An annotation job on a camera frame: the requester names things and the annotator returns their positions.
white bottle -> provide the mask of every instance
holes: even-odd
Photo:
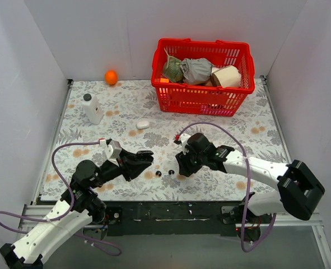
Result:
[[[99,124],[103,118],[103,111],[98,102],[98,98],[94,94],[84,94],[82,107],[88,119],[93,124]]]

metal frame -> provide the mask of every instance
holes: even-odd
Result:
[[[271,111],[272,111],[272,114],[273,114],[273,118],[275,120],[276,127],[277,127],[277,130],[279,132],[279,135],[280,135],[280,138],[281,138],[281,141],[282,141],[282,145],[283,145],[283,148],[284,148],[284,151],[285,151],[285,154],[286,154],[286,159],[290,163],[291,162],[290,153],[288,151],[288,148],[287,148],[287,145],[286,145],[286,142],[285,142],[282,130],[281,130],[281,126],[279,124],[276,112],[275,112],[274,107],[273,107],[273,103],[271,101],[271,96],[270,96],[270,93],[269,93],[269,88],[267,86],[266,76],[260,76],[260,78],[262,80],[262,84],[264,86],[265,94],[266,94],[266,97],[269,101],[269,105],[270,105],[270,108],[271,108]],[[51,144],[49,146],[49,149],[48,149],[47,159],[46,159],[46,162],[45,162],[45,164],[43,166],[43,169],[42,169],[42,177],[40,178],[40,180],[38,182],[38,186],[37,186],[37,189],[36,189],[36,192],[35,192],[35,195],[34,195],[34,199],[33,199],[34,205],[30,205],[30,206],[26,205],[25,208],[24,208],[24,211],[22,213],[23,216],[32,216],[32,217],[36,217],[36,218],[43,218],[53,207],[53,205],[51,205],[52,203],[46,203],[47,205],[35,205],[35,204],[37,204],[38,198],[41,195],[41,193],[40,193],[41,186],[42,186],[42,184],[45,180],[45,175],[46,175],[48,167],[50,165],[49,160],[50,160],[50,156],[52,154],[52,149],[54,148],[55,144],[57,143],[58,133],[59,133],[60,127],[62,125],[63,116],[64,116],[64,113],[65,113],[66,108],[67,108],[67,103],[68,103],[69,95],[70,95],[71,90],[72,90],[72,86],[73,86],[73,81],[69,81],[68,91],[65,95],[64,102],[63,102],[63,108],[62,108],[62,111],[59,115],[58,121],[56,123],[56,127],[55,127],[55,130],[54,130],[54,133],[53,133],[53,139],[52,139],[52,142],[51,142]],[[222,203],[222,202],[226,203],[228,201],[217,201],[217,202],[209,202],[209,203]],[[35,225],[36,225],[35,222],[21,221],[20,222],[20,230],[29,231]],[[323,222],[322,222],[322,219],[321,219],[320,215],[318,214],[318,211],[315,211],[313,213],[313,215],[312,215],[312,217],[309,221],[298,220],[298,219],[292,217],[289,214],[278,214],[277,218],[276,218],[275,226],[312,226],[314,236],[316,238],[316,242],[317,242],[317,245],[318,245],[318,248],[319,248],[323,263],[324,263],[324,266],[325,266],[325,268],[330,268],[331,269],[331,252],[330,252],[328,242],[326,240],[326,237],[325,237],[325,234],[324,234],[324,231],[323,231]],[[96,225],[87,225],[87,226],[85,226],[85,228],[93,228],[94,229],[94,228],[98,228],[98,226],[96,226]]]

white wall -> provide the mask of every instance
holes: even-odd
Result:
[[[66,78],[149,79],[160,38],[243,41],[266,75],[305,0],[25,0]]]
[[[20,214],[30,203],[66,89],[23,0],[0,1],[0,210]],[[0,247],[15,238],[0,227]]]
[[[331,0],[308,0],[268,76],[291,157],[324,184],[319,205],[331,248]]]

green mesh bag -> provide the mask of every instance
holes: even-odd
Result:
[[[173,83],[181,82],[184,77],[184,74],[180,68],[181,60],[175,58],[174,56],[170,56],[166,49],[164,50],[167,55],[167,59],[163,66],[163,76]]]

floral tablecloth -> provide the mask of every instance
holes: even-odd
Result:
[[[96,94],[104,117],[93,125],[82,110],[85,93]],[[150,121],[150,128],[137,130],[141,119]],[[186,178],[178,174],[175,155],[181,146],[173,143],[174,137],[189,123],[207,121],[229,130],[244,146],[250,156],[268,161],[284,162],[283,149],[271,109],[261,80],[256,80],[256,90],[249,95],[232,118],[165,113],[160,111],[155,89],[149,80],[120,81],[108,86],[103,81],[74,82],[63,118],[57,145],[70,142],[91,142],[99,138],[112,138],[131,152],[152,150],[154,162],[137,179],[126,182],[118,177],[95,191],[102,200],[113,201],[215,201],[241,200],[245,195],[246,179],[238,175],[210,171],[203,167],[197,174]],[[239,147],[224,133],[208,125],[194,126],[187,133],[203,132],[216,146]],[[77,164],[90,159],[97,165],[105,161],[104,150],[99,146],[73,146],[56,155],[59,170],[71,180]],[[268,192],[266,185],[253,181],[252,190]],[[55,201],[66,187],[53,167],[43,181],[42,201]]]

